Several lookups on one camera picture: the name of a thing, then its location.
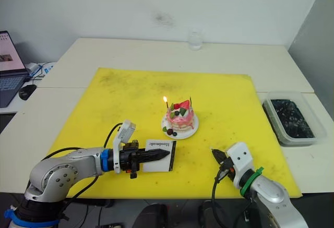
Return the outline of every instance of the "laptop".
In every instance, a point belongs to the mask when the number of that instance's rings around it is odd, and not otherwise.
[[[0,31],[0,108],[7,107],[29,76],[7,31]]]

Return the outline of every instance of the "computer mouse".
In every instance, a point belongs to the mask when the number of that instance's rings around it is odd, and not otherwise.
[[[27,85],[22,87],[19,90],[19,97],[23,100],[27,100],[30,97],[30,95],[32,95],[36,87],[37,87],[36,85]]]

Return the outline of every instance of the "yellow mat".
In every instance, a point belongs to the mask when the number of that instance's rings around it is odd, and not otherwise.
[[[125,119],[136,124],[131,138],[145,147],[147,139],[169,139],[161,130],[169,104],[192,97],[199,128],[190,138],[178,140],[171,172],[105,173],[81,197],[85,198],[210,198],[218,163],[211,148],[224,150],[237,141],[247,143],[256,168],[284,185],[290,196],[298,189],[276,137],[262,110],[249,76],[167,73],[99,68],[90,86],[71,113],[50,152],[60,148],[101,147],[110,129]],[[112,148],[112,135],[108,144]],[[72,187],[73,196],[93,178]],[[239,198],[240,193],[225,178],[217,198]]]

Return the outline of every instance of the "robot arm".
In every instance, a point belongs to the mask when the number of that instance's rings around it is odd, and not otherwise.
[[[262,167],[255,171],[253,158],[245,143],[238,142],[227,150],[229,157],[219,150],[212,150],[212,153],[221,164],[223,175],[220,177],[227,174],[243,197],[258,204],[272,227],[308,227],[302,215],[291,204],[288,191],[281,184],[262,176]]]
[[[139,164],[164,158],[169,151],[139,149],[137,140],[128,143],[135,125],[125,121],[118,130],[113,149],[88,148],[73,151],[63,157],[39,162],[30,173],[30,186],[25,199],[14,210],[5,213],[11,219],[9,228],[52,227],[62,218],[64,200],[69,189],[87,177],[96,177],[115,169],[130,172],[136,178]]]

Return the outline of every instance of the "birthday cake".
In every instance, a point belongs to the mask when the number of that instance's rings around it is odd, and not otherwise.
[[[192,107],[192,99],[171,104],[162,119],[162,131],[174,139],[193,135],[198,128],[198,118]]]

